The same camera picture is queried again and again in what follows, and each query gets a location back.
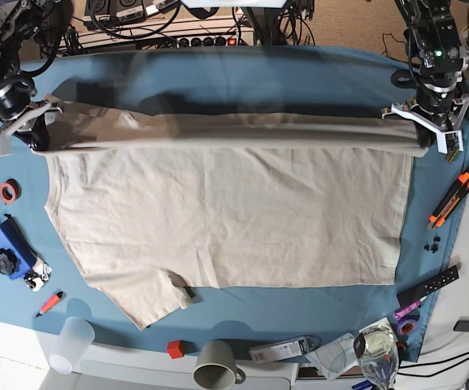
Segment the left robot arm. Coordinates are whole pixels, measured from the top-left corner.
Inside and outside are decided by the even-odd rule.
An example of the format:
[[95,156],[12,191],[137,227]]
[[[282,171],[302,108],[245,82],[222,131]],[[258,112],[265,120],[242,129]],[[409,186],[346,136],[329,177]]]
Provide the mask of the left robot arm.
[[461,40],[449,1],[397,1],[406,23],[406,70],[391,75],[399,89],[415,96],[382,110],[415,123],[421,147],[441,154],[464,151],[461,123],[469,108],[465,71],[469,49]]

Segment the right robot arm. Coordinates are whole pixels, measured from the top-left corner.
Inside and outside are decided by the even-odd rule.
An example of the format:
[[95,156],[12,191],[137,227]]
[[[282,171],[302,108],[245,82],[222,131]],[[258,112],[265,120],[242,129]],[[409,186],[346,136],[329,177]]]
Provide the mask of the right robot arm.
[[[50,68],[66,30],[66,11],[62,1],[12,1],[0,5],[0,157],[11,152],[13,137],[29,149],[48,149],[50,136],[47,116],[61,112],[49,100],[35,102],[35,78]],[[39,45],[53,39],[46,61],[33,71],[21,67],[20,50],[25,41]]]

